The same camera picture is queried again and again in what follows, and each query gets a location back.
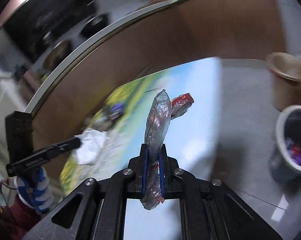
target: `black bracket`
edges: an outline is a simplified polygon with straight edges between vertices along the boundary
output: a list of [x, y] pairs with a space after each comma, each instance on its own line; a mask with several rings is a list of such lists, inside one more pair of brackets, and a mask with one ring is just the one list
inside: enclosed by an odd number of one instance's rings
[[[123, 239], [127, 199], [145, 194], [146, 161], [147, 145], [142, 144], [128, 168], [110, 179], [86, 179], [23, 239]], [[159, 172], [162, 196], [180, 199], [184, 240], [282, 239], [220, 179], [205, 181], [180, 169], [177, 160], [167, 156], [165, 145]]]

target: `red cloth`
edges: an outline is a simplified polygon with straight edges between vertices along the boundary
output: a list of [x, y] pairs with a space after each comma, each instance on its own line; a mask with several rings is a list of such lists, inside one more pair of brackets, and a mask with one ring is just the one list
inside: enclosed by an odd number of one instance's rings
[[14, 205], [10, 207], [0, 206], [0, 223], [5, 228], [12, 240], [20, 240], [41, 219], [35, 209], [27, 207], [16, 195]]

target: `metal screw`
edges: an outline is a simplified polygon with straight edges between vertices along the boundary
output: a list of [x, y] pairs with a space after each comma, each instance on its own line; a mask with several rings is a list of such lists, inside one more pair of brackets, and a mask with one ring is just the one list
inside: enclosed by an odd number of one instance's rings
[[222, 184], [220, 179], [212, 179], [212, 184], [214, 186], [220, 186]]
[[95, 183], [95, 179], [93, 179], [93, 178], [88, 178], [85, 180], [85, 184], [87, 186], [93, 185], [94, 183]]
[[123, 170], [124, 175], [131, 175], [133, 173], [132, 169], [124, 169]]
[[177, 168], [177, 169], [174, 170], [174, 173], [175, 173], [176, 175], [182, 175], [182, 174], [184, 173], [184, 170], [181, 169], [181, 168]]

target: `brown bucket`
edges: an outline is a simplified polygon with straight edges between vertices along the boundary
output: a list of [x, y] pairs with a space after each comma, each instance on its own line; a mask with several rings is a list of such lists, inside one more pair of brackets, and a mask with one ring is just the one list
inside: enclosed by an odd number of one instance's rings
[[301, 105], [301, 60], [287, 53], [276, 52], [266, 57], [273, 77], [273, 101], [278, 110]]

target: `wire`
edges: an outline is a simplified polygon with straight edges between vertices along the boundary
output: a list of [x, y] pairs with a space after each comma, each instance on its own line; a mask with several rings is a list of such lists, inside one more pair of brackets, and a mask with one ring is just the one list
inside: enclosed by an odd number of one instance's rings
[[5, 185], [3, 182], [0, 182], [0, 193], [1, 193], [1, 195], [3, 196], [3, 198], [4, 198], [4, 201], [5, 201], [5, 204], [6, 204], [6, 206], [7, 206], [7, 209], [9, 210], [9, 212], [10, 212], [10, 214], [11, 214], [11, 216], [12, 216], [12, 219], [13, 219], [14, 222], [15, 222], [15, 225], [17, 226], [16, 219], [15, 219], [15, 217], [13, 216], [13, 213], [12, 213], [12, 211], [10, 210], [9, 205], [8, 205], [7, 202], [6, 202], [6, 198], [5, 198], [4, 194], [3, 194], [3, 191], [2, 191], [2, 185], [4, 185], [5, 187], [7, 187], [7, 188], [9, 188], [9, 189], [13, 189], [13, 190], [16, 190], [16, 189], [15, 189], [15, 188], [10, 188], [9, 186]]

